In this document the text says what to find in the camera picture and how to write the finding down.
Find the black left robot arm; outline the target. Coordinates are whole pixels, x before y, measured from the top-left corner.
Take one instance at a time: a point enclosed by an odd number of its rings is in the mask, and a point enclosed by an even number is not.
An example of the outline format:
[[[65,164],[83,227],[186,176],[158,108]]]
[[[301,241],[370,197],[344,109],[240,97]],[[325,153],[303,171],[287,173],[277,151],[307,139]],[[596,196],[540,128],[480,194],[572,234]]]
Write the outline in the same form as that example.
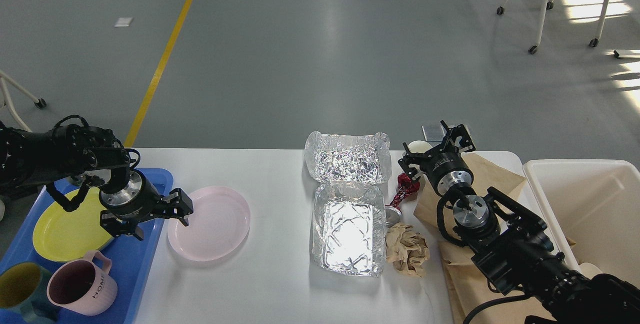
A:
[[[139,227],[153,219],[189,225],[192,199],[176,188],[161,195],[137,169],[138,150],[126,148],[110,129],[62,119],[44,133],[1,126],[1,193],[43,186],[64,211],[73,212],[97,188],[100,226],[111,236],[144,239]]]

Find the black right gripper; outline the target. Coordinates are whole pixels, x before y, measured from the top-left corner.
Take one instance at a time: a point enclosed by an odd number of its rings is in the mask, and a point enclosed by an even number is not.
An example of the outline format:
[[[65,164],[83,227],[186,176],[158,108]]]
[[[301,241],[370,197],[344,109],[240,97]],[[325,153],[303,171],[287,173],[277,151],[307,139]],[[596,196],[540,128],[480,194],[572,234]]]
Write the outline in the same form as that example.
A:
[[[434,192],[440,197],[451,189],[465,195],[474,195],[471,187],[473,172],[460,155],[476,150],[473,138],[466,125],[449,126],[445,121],[440,123],[445,135],[438,152],[429,150],[423,154],[411,153],[407,148],[408,143],[403,142],[404,155],[398,163],[404,173],[414,180],[420,180],[424,173]]]

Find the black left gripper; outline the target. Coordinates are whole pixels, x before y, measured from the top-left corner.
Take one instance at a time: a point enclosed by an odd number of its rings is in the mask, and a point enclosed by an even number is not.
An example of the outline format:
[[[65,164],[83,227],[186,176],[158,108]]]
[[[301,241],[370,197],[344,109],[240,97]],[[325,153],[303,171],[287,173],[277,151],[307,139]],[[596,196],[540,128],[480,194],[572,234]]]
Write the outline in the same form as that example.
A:
[[[133,169],[126,186],[113,194],[101,191],[99,201],[109,211],[100,212],[100,226],[112,237],[133,236],[144,240],[139,223],[154,218],[178,219],[188,227],[189,216],[194,213],[194,203],[181,188],[161,196],[144,174]]]

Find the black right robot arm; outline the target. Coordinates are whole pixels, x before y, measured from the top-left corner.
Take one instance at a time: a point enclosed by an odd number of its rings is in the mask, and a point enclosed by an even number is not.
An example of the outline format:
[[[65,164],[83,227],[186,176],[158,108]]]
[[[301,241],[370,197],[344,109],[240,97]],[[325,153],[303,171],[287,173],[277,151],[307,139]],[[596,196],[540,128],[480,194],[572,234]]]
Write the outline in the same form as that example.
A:
[[[441,143],[423,151],[404,143],[398,163],[412,182],[425,176],[439,196],[441,236],[470,248],[489,289],[502,294],[476,306],[464,322],[491,306],[535,297],[550,312],[551,323],[638,323],[638,288],[611,274],[588,278],[569,269],[564,253],[553,254],[539,215],[492,186],[477,195],[473,172],[462,159],[463,152],[476,149],[466,125],[441,121],[441,126]]]

